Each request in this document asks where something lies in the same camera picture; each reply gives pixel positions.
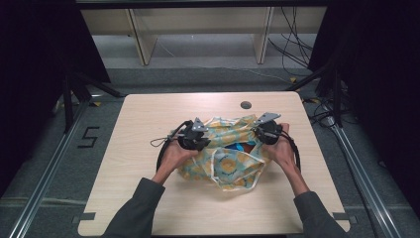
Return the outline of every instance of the light wood table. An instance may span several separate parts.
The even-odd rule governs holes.
[[[243,101],[251,109],[241,108]],[[106,154],[80,221],[82,236],[103,234],[117,210],[133,195],[142,177],[156,171],[160,148],[150,141],[165,137],[185,120],[214,116],[238,118],[280,113],[299,148],[303,176],[328,211],[344,212],[319,145],[295,92],[138,94],[125,99]],[[293,192],[281,168],[270,163],[249,191],[222,191],[211,181],[190,181],[173,173],[157,207],[154,235],[301,233]],[[339,221],[350,229],[348,221]]]

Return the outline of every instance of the dark gray sleeve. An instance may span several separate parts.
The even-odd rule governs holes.
[[[151,237],[155,210],[164,187],[142,178],[133,197],[115,214],[102,237]]]
[[[315,192],[307,191],[296,196],[294,204],[302,220],[305,237],[349,237],[343,228],[330,216]]]

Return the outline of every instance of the person's left hand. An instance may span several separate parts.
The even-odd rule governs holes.
[[[163,184],[176,168],[180,167],[186,160],[197,155],[198,151],[183,149],[179,146],[177,140],[170,142],[161,158],[160,167],[152,180]]]

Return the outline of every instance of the person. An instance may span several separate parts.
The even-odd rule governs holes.
[[[289,125],[281,123],[288,133]],[[274,145],[263,145],[269,157],[283,169],[295,195],[294,203],[303,223],[305,237],[349,237],[343,228],[330,216],[319,196],[306,184],[299,168],[294,163],[294,154],[289,142],[279,137]],[[161,165],[152,179],[142,178],[133,197],[128,200],[109,223],[103,238],[151,237],[155,211],[164,192],[163,184],[170,174],[197,151],[184,150],[174,140],[163,154]]]

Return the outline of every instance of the floral patterned bag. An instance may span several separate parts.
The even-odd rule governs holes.
[[[198,156],[178,168],[190,180],[213,180],[224,191],[251,189],[256,186],[270,162],[261,149],[263,143],[251,130],[256,115],[236,119],[214,117],[204,123],[210,144]]]

